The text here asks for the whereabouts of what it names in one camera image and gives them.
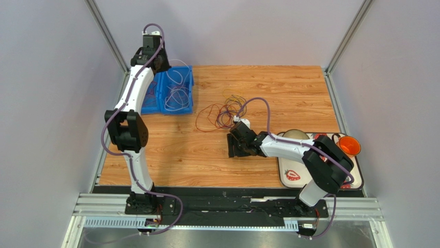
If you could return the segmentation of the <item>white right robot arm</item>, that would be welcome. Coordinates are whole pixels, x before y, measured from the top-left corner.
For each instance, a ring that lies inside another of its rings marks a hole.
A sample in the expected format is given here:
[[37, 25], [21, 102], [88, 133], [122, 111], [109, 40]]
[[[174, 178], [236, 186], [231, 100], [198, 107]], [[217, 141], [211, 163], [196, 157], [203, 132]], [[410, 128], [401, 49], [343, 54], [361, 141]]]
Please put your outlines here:
[[340, 188], [351, 181], [354, 162], [328, 136], [315, 139], [294, 139], [272, 134], [270, 131], [254, 132], [248, 124], [239, 120], [227, 134], [228, 155], [234, 157], [273, 157], [303, 164], [311, 181], [296, 197], [298, 205], [308, 208], [328, 195], [336, 195]]

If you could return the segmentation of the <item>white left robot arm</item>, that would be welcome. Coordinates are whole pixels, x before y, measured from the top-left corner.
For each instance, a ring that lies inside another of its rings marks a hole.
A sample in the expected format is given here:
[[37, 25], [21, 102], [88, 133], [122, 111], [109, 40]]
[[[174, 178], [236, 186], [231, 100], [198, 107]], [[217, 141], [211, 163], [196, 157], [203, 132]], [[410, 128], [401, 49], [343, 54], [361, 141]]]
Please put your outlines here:
[[143, 45], [132, 58], [128, 84], [114, 110], [105, 112], [104, 131], [125, 158], [131, 179], [127, 199], [129, 210], [154, 212], [158, 207], [157, 194], [145, 157], [149, 132], [140, 114], [146, 92], [157, 72], [170, 68], [164, 40], [159, 31], [143, 33]]

